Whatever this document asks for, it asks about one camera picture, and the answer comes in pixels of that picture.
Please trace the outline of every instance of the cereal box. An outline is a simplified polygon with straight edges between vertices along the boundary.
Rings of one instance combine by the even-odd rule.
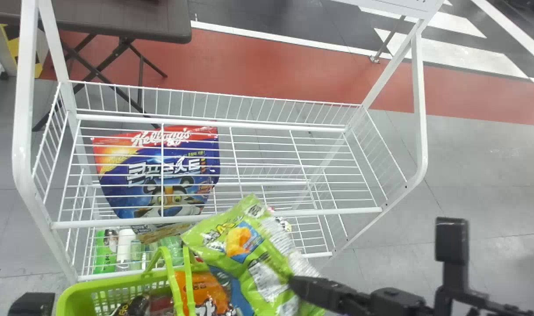
[[[104,195],[120,218],[198,215],[218,182],[217,128],[161,129],[92,138]],[[132,226],[144,244],[190,223]]]

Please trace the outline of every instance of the red floor stripe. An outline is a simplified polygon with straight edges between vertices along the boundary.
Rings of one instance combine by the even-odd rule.
[[[85,34],[61,32],[76,45]],[[81,51],[93,64],[101,62],[117,39],[97,36]],[[365,56],[193,29],[189,44],[137,40],[134,46],[168,78],[144,68],[144,86],[259,97],[359,103],[387,61],[372,64]],[[47,59],[41,78],[55,79]],[[78,62],[70,77],[81,80],[87,70]],[[138,84],[138,58],[127,51],[103,72],[117,84]],[[534,125],[534,84],[425,66],[427,113]],[[393,74],[372,108],[412,112],[411,64]]]

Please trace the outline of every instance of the metal pole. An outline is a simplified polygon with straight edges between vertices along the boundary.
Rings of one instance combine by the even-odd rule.
[[[382,54],[382,51],[384,48],[386,48],[387,44],[390,42],[391,38],[394,36],[394,34],[397,32],[399,24],[405,20],[405,16],[402,15],[399,17],[398,22],[395,24],[394,29],[391,30],[390,34],[388,34],[386,40],[382,43],[381,48],[378,50],[378,52],[374,56],[369,56],[369,59],[371,62],[375,64],[379,64],[380,62],[380,55]]]

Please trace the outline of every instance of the dark table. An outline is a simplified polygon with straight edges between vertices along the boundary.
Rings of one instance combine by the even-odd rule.
[[[62,47],[68,52],[66,60],[74,58],[90,70],[90,74],[82,81],[91,81],[98,77],[102,82],[111,83],[101,72],[127,49],[132,50],[140,58],[138,80],[140,86],[144,63],[161,76],[167,77],[133,46],[134,40],[147,39],[176,44],[186,44],[191,41],[187,0],[52,0],[52,6],[59,29],[88,33],[74,48],[62,43]],[[19,24],[20,9],[20,0],[0,0],[0,24]],[[97,66],[92,66],[79,55],[79,52],[96,35],[117,36],[119,40],[118,46],[105,60]],[[82,90],[83,86],[76,84],[74,93]],[[140,96],[138,102],[135,102],[122,90],[116,91],[133,108],[143,112],[138,106]],[[36,124],[33,131],[40,130],[47,119],[48,114]]]

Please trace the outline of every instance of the orange snack bag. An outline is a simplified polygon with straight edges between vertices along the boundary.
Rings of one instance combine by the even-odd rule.
[[[219,282],[210,272],[193,272],[193,292],[195,311],[197,315],[204,316],[235,316],[235,310],[230,304],[228,296]],[[187,287],[185,272],[175,271],[175,279],[181,290],[183,312],[189,314],[187,306]]]

